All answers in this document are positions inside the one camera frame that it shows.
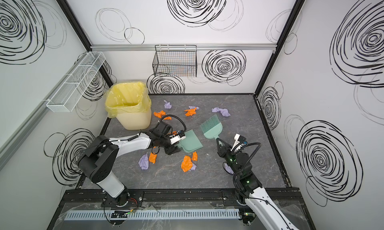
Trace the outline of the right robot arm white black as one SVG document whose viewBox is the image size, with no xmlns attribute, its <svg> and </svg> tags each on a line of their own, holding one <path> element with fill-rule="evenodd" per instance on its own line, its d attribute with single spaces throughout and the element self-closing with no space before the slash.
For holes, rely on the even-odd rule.
<svg viewBox="0 0 384 230">
<path fill-rule="evenodd" d="M 251 160 L 261 143 L 242 141 L 231 146 L 216 138 L 218 155 L 233 173 L 237 201 L 248 206 L 267 230 L 296 230 L 297 227 L 277 207 L 262 183 L 252 171 Z"/>
</svg>

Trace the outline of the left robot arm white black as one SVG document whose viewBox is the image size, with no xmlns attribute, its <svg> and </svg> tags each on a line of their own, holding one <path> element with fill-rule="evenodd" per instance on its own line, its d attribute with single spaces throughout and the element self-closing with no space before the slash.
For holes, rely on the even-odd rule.
<svg viewBox="0 0 384 230">
<path fill-rule="evenodd" d="M 116 158 L 140 150 L 160 147 L 171 156 L 180 152 L 177 144 L 186 138 L 187 126 L 177 116 L 166 114 L 154 128 L 125 138 L 100 135 L 77 160 L 77 166 L 92 183 L 101 187 L 118 207 L 134 202 L 127 187 L 116 177 L 112 168 Z"/>
</svg>

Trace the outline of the mint green dustpan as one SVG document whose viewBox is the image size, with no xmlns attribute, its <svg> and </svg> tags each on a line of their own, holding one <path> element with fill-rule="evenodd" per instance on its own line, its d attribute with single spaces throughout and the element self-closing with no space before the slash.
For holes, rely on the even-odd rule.
<svg viewBox="0 0 384 230">
<path fill-rule="evenodd" d="M 185 153 L 193 153 L 203 147 L 193 130 L 185 132 L 185 137 L 185 139 L 180 140 L 177 144 Z"/>
</svg>

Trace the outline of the mint green hand brush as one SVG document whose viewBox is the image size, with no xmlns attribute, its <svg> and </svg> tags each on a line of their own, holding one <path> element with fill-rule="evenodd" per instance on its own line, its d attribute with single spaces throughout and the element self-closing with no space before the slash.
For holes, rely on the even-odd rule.
<svg viewBox="0 0 384 230">
<path fill-rule="evenodd" d="M 223 125 L 217 114 L 200 125 L 200 129 L 206 139 L 217 139 L 223 131 Z"/>
</svg>

